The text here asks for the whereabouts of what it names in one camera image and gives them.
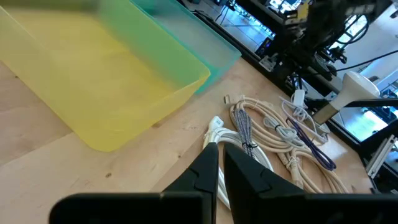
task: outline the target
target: wooden table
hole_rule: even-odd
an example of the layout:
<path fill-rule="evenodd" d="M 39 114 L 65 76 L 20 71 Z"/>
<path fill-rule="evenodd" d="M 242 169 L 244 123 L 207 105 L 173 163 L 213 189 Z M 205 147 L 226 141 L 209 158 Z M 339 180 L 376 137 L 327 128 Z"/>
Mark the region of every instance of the wooden table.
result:
<path fill-rule="evenodd" d="M 46 223 L 52 205 L 78 192 L 156 192 L 176 179 L 201 152 L 208 122 L 219 115 L 233 128 L 223 97 L 244 94 L 273 103 L 287 97 L 243 59 L 206 92 L 128 142 L 103 153 L 90 149 L 10 70 L 0 64 L 0 223 Z M 334 135 L 322 149 L 353 192 L 371 183 L 357 153 Z M 276 173 L 290 175 L 267 153 Z M 322 189 L 318 168 L 304 169 Z M 232 223 L 218 203 L 218 223 Z"/>

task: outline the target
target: white cable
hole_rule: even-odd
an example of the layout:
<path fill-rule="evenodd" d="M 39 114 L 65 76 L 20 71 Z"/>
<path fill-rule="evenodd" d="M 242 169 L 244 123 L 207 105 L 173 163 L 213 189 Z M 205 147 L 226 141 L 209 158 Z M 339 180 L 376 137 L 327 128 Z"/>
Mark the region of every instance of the white cable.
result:
<path fill-rule="evenodd" d="M 305 147 L 305 143 L 297 136 L 297 131 L 294 128 L 284 128 L 283 126 L 279 125 L 278 121 L 267 114 L 263 120 L 263 124 L 265 127 L 275 129 L 275 131 L 287 144 L 290 144 L 297 149 L 303 149 Z"/>
<path fill-rule="evenodd" d="M 307 131 L 309 131 L 311 134 L 313 134 L 321 143 L 326 143 L 328 142 L 328 138 L 321 136 L 318 134 L 317 129 L 315 127 L 315 122 L 313 121 L 312 117 L 307 113 L 307 111 L 305 110 L 307 108 L 306 105 L 304 105 L 303 108 L 296 106 L 292 103 L 293 101 L 293 97 L 294 94 L 291 97 L 291 102 L 283 99 L 283 97 L 279 97 L 282 100 L 282 111 L 286 114 L 286 116 L 288 116 L 290 119 L 294 120 L 297 124 L 299 124 L 301 127 L 303 127 L 304 129 L 306 129 Z M 290 113 L 287 112 L 285 105 L 287 105 L 289 108 L 293 109 L 293 116 L 290 115 Z M 306 124 L 303 124 L 302 122 L 306 119 L 309 119 L 312 123 L 312 128 L 310 129 Z"/>
<path fill-rule="evenodd" d="M 277 131 L 277 134 L 274 134 L 273 129 L 278 130 L 279 126 L 286 129 L 290 127 L 286 123 L 285 119 L 267 102 L 258 102 L 258 100 L 248 97 L 244 97 L 243 100 L 239 100 L 229 109 L 229 115 L 234 125 L 236 125 L 236 121 L 234 120 L 233 111 L 235 109 L 245 110 L 246 108 L 256 111 L 264 118 L 271 117 L 276 121 L 276 123 L 268 123 L 271 128 L 266 129 L 252 119 L 253 138 L 257 145 L 261 146 L 263 150 L 274 152 L 278 155 L 280 161 L 286 166 L 286 169 L 290 171 L 292 182 L 296 186 L 306 190 L 307 192 L 322 193 L 320 188 L 313 183 L 301 167 L 299 157 L 306 157 L 319 167 L 333 193 L 348 193 L 347 188 L 338 176 L 333 171 L 325 169 L 313 156 L 311 150 L 307 146 L 304 148 L 296 147 L 292 145 L 291 142 L 282 138 L 281 132 Z"/>
<path fill-rule="evenodd" d="M 210 142 L 215 142 L 217 144 L 219 142 L 229 142 L 242 148 L 242 142 L 239 133 L 226 128 L 222 128 L 223 124 L 224 122 L 218 116 L 215 116 L 210 121 L 209 130 L 205 134 L 205 142 L 203 143 L 203 148 L 205 148 Z M 259 146 L 253 149 L 253 153 L 255 160 L 257 160 L 260 164 L 262 164 L 269 170 L 274 171 L 271 163 L 269 162 L 269 159 Z M 218 198 L 230 209 L 224 182 L 224 173 L 220 167 L 218 168 Z"/>

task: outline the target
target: wall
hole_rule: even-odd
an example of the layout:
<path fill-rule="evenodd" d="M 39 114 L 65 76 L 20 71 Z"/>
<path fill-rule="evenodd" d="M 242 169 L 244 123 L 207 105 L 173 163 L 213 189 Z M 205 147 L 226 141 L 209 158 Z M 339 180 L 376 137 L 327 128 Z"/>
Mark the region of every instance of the wall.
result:
<path fill-rule="evenodd" d="M 385 87 L 388 86 L 388 84 L 394 83 L 397 79 L 398 79 L 398 70 L 392 72 L 389 76 L 387 76 L 385 79 L 380 81 L 377 84 L 377 87 L 379 88 L 379 90 L 383 90 L 383 89 L 385 89 Z"/>
<path fill-rule="evenodd" d="M 386 54 L 398 49 L 398 18 L 391 19 L 390 15 L 395 12 L 394 6 L 390 6 L 370 26 L 368 33 L 358 42 L 350 44 L 346 48 L 345 55 L 348 58 L 347 64 L 340 61 L 335 63 L 337 69 L 356 65 L 374 57 Z M 364 68 L 352 68 L 351 71 L 358 72 Z M 365 77 L 378 76 L 380 82 L 398 68 L 398 54 L 388 56 L 373 62 L 368 68 L 361 72 Z M 343 78 L 346 71 L 338 72 Z"/>

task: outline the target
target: black metal frame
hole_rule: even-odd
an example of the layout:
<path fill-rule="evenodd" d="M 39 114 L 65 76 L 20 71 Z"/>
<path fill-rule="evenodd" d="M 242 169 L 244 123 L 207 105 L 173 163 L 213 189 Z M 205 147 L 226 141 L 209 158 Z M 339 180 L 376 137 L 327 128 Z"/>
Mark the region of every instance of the black metal frame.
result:
<path fill-rule="evenodd" d="M 346 27 L 344 34 L 347 35 L 349 37 L 349 41 L 351 42 L 352 40 L 355 40 L 355 38 L 357 38 L 357 36 L 359 36 L 360 34 L 362 34 L 362 32 L 366 29 L 366 25 L 364 27 L 362 27 L 355 35 L 351 35 L 348 30 L 349 28 L 351 28 L 362 16 L 356 16 L 355 20 L 348 25 L 348 27 Z M 347 47 L 348 44 L 343 44 L 343 46 L 341 46 L 342 49 L 345 49 Z"/>
<path fill-rule="evenodd" d="M 326 106 L 328 100 L 312 100 L 307 102 L 307 106 L 310 108 L 321 108 Z M 393 106 L 398 107 L 398 98 L 382 98 L 376 100 L 356 100 L 354 102 L 349 103 L 346 108 L 353 107 L 380 107 L 380 106 Z"/>
<path fill-rule="evenodd" d="M 260 58 L 250 51 L 248 48 L 246 48 L 243 44 L 241 44 L 238 40 L 236 40 L 231 34 L 229 34 L 226 30 L 224 30 L 221 26 L 219 26 L 216 22 L 213 21 L 213 19 L 204 16 L 201 13 L 195 13 L 197 18 L 199 18 L 201 21 L 203 21 L 206 25 L 208 25 L 210 28 L 212 28 L 215 32 L 217 32 L 220 36 L 222 36 L 225 40 L 227 40 L 230 44 L 235 46 L 241 53 L 242 53 L 242 58 L 245 59 L 249 64 L 251 64 L 256 70 L 261 72 L 268 80 L 270 80 L 274 85 L 276 85 L 278 88 L 280 88 L 284 93 L 287 95 L 292 95 L 294 93 L 294 87 L 290 82 L 287 81 L 281 81 L 278 79 L 275 75 L 272 75 L 272 73 L 268 72 L 262 65 L 260 65 L 259 61 Z M 356 106 L 362 106 L 364 103 L 367 105 L 369 104 L 374 104 L 374 105 L 380 105 L 380 103 L 383 101 L 383 103 L 386 103 L 387 101 L 390 104 L 396 104 L 395 101 L 391 101 L 391 99 L 386 99 L 386 100 L 372 100 L 372 101 L 357 101 L 353 102 L 350 104 L 350 107 L 356 107 Z M 330 130 L 335 134 L 338 138 L 340 138 L 343 142 L 345 142 L 349 147 L 354 149 L 360 159 L 361 162 L 363 163 L 364 166 L 366 166 L 366 161 L 369 160 L 369 157 L 371 156 L 369 151 L 364 151 L 364 148 L 373 148 L 377 149 L 379 145 L 375 142 L 379 142 L 379 140 L 384 139 L 385 137 L 383 135 L 374 135 L 371 136 L 373 140 L 377 139 L 377 141 L 373 141 L 372 144 L 369 144 L 369 142 L 361 142 L 358 138 L 353 136 L 347 129 L 342 127 L 339 123 L 336 121 L 330 119 L 329 121 L 326 122 Z M 379 170 L 380 175 L 383 175 L 387 179 L 390 178 L 394 180 L 394 182 L 398 183 L 398 172 L 396 172 L 394 169 L 392 169 L 388 164 L 384 163 L 383 166 Z"/>

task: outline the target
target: cable bundle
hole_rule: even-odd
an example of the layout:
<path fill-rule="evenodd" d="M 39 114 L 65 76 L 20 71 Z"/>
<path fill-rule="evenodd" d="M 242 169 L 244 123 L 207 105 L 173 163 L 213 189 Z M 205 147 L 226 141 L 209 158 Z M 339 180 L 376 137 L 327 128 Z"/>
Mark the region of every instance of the cable bundle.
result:
<path fill-rule="evenodd" d="M 330 159 L 324 152 L 322 152 L 305 134 L 302 128 L 290 118 L 287 118 L 293 125 L 293 127 L 297 130 L 297 136 L 311 149 L 313 156 L 317 159 L 317 161 L 327 170 L 336 169 L 336 164 Z"/>
<path fill-rule="evenodd" d="M 251 144 L 251 118 L 245 110 L 238 109 L 234 112 L 239 136 L 242 140 L 243 151 L 254 159 L 253 149 L 257 145 Z"/>
<path fill-rule="evenodd" d="M 291 134 L 289 133 L 294 133 L 294 131 L 292 131 L 284 118 L 266 102 L 248 97 L 243 97 L 242 100 L 239 100 L 238 103 L 229 110 L 231 120 L 236 127 L 238 125 L 234 117 L 234 111 L 238 109 L 244 110 L 245 108 L 250 108 L 259 113 L 262 117 L 267 118 L 268 121 L 264 122 L 267 124 L 266 127 L 277 130 L 277 134 L 274 134 L 257 124 L 254 120 L 251 122 L 252 134 L 256 143 L 264 150 L 277 153 L 283 165 L 290 171 L 295 185 L 307 192 L 323 193 L 302 169 L 299 163 L 299 156 L 301 156 L 310 159 L 320 168 L 333 193 L 348 193 L 346 187 L 333 171 L 324 168 L 313 156 L 311 150 L 307 146 L 301 147 L 302 143 L 299 143 L 299 141 L 301 141 L 300 139 L 291 138 L 291 141 L 287 141 L 285 137 L 282 138 L 281 133 L 284 132 L 283 136 L 290 136 Z"/>
<path fill-rule="evenodd" d="M 239 136 L 239 133 L 236 131 L 231 131 L 226 128 L 222 128 L 224 122 L 217 116 L 215 116 L 209 123 L 209 129 L 205 134 L 205 142 L 203 143 L 203 148 L 205 148 L 209 142 L 229 142 L 240 148 L 242 148 L 242 141 Z M 253 158 L 257 160 L 264 167 L 268 168 L 271 171 L 274 171 L 272 168 L 269 159 L 262 149 L 257 146 L 257 144 L 253 141 L 249 142 L 250 145 L 255 146 L 252 149 Z M 221 168 L 218 168 L 218 198 L 228 207 L 229 200 L 226 192 L 225 182 L 224 182 L 224 173 Z"/>
<path fill-rule="evenodd" d="M 321 143 L 326 143 L 328 141 L 328 138 L 326 137 L 326 135 L 320 135 L 317 132 L 317 129 L 315 127 L 315 122 L 313 121 L 311 115 L 309 115 L 305 109 L 307 108 L 307 106 L 304 105 L 304 108 L 301 108 L 299 106 L 296 106 L 292 103 L 293 101 L 293 97 L 294 94 L 291 97 L 291 102 L 283 99 L 281 96 L 279 97 L 282 100 L 282 111 L 286 114 L 286 116 L 288 118 L 290 118 L 291 120 L 295 121 L 297 124 L 301 125 L 301 127 L 305 128 L 307 131 L 309 131 L 311 134 L 313 134 L 318 141 L 320 141 Z M 290 115 L 286 109 L 285 109 L 285 105 L 287 105 L 289 108 L 293 109 L 293 116 Z M 309 119 L 312 123 L 312 128 L 310 129 L 309 127 L 307 127 L 306 124 L 303 124 L 302 122 L 306 119 Z"/>

